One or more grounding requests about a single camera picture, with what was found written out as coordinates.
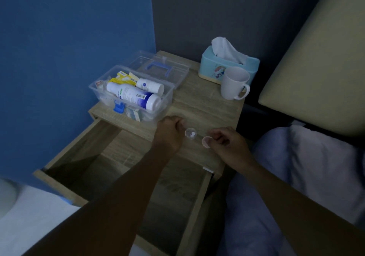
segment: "wooden nightstand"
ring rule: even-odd
[[[163,170],[135,244],[151,255],[185,255],[209,183],[224,169],[224,163],[202,146],[202,138],[210,128],[235,128],[244,102],[224,100],[219,85],[198,77],[199,63],[163,51],[158,55],[190,65],[167,114],[184,117],[198,136],[186,139]],[[151,147],[155,131],[101,102],[89,113],[94,122],[42,170],[34,172],[77,206],[100,195],[136,164]]]

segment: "hand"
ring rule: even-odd
[[[183,119],[179,116],[165,116],[157,123],[152,147],[162,146],[172,155],[179,151],[185,136]]]
[[[253,156],[249,151],[246,140],[232,127],[208,130],[212,139],[208,145],[231,168],[241,172],[248,164],[252,163]]]

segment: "light blue tissue box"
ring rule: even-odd
[[[245,64],[237,64],[232,61],[224,60],[214,55],[212,46],[209,46],[203,53],[198,75],[200,78],[205,80],[221,84],[223,74],[227,67],[241,67],[247,70],[247,72],[250,74],[250,79],[247,84],[251,85],[251,82],[258,70],[259,64],[259,59],[249,56],[247,57]]]

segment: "mug handle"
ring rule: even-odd
[[[248,96],[248,95],[249,95],[249,93],[250,93],[250,86],[249,86],[248,84],[244,84],[244,85],[243,85],[242,90],[243,90],[244,88],[246,88],[246,93],[244,94],[244,96],[242,96],[242,97],[236,96],[236,97],[234,98],[235,100],[241,100],[241,99],[244,99],[246,96]]]

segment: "clear plastic storage box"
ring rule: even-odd
[[[163,84],[165,89],[159,107],[150,112],[146,109],[122,100],[106,89],[106,83],[117,76],[119,71],[127,74],[132,72],[139,78],[145,78]],[[155,121],[165,115],[172,103],[173,90],[184,80],[189,72],[189,66],[162,57],[156,54],[139,51],[132,57],[124,60],[121,64],[115,65],[103,76],[94,81],[89,87],[95,92],[96,97],[105,105],[119,113],[125,113],[130,118],[138,121]]]

